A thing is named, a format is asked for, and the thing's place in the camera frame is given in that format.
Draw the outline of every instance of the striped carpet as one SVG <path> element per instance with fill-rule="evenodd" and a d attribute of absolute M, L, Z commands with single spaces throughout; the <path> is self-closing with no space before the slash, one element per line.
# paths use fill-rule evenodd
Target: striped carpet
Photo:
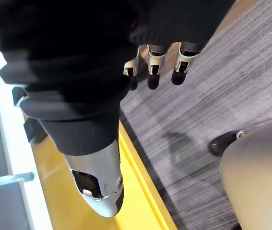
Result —
<path fill-rule="evenodd" d="M 272 116 L 272 0 L 217 33 L 185 83 L 146 81 L 122 101 L 122 122 L 178 229 L 230 230 L 237 222 L 208 142 Z"/>

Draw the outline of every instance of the floor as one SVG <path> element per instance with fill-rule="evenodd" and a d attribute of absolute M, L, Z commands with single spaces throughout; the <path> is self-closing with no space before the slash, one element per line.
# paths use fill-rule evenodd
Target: floor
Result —
<path fill-rule="evenodd" d="M 122 121 L 178 229 L 230 230 L 237 222 L 209 141 L 272 116 L 272 0 L 217 33 L 181 86 L 172 70 L 122 101 Z"/>

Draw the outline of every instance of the chair leg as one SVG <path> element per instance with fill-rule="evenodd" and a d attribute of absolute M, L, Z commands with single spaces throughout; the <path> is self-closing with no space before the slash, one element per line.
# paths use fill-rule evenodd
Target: chair leg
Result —
<path fill-rule="evenodd" d="M 237 130 L 224 133 L 209 142 L 208 149 L 212 155 L 221 157 L 225 149 L 232 144 L 236 138 Z"/>

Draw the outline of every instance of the yellow mat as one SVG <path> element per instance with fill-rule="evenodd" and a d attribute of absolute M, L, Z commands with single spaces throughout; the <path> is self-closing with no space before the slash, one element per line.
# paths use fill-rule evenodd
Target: yellow mat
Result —
<path fill-rule="evenodd" d="M 176 230 L 123 125 L 119 124 L 124 202 L 113 218 L 96 214 L 83 200 L 63 157 L 47 137 L 33 146 L 54 230 Z"/>

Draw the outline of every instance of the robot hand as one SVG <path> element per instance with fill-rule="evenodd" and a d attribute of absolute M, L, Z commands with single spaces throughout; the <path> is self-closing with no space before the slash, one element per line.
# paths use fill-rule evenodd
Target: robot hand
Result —
<path fill-rule="evenodd" d="M 130 41 L 137 46 L 147 44 L 149 89 L 158 87 L 166 53 L 173 42 L 179 42 L 179 47 L 172 83 L 180 85 L 184 82 L 193 60 L 204 49 L 233 3 L 233 0 L 165 0 L 148 6 L 146 16 L 139 12 Z M 130 78 L 131 90 L 138 85 L 138 63 L 139 50 L 123 68 L 123 74 Z M 124 197 L 117 140 L 96 153 L 66 155 L 66 159 L 85 201 L 104 217 L 116 215 Z"/>

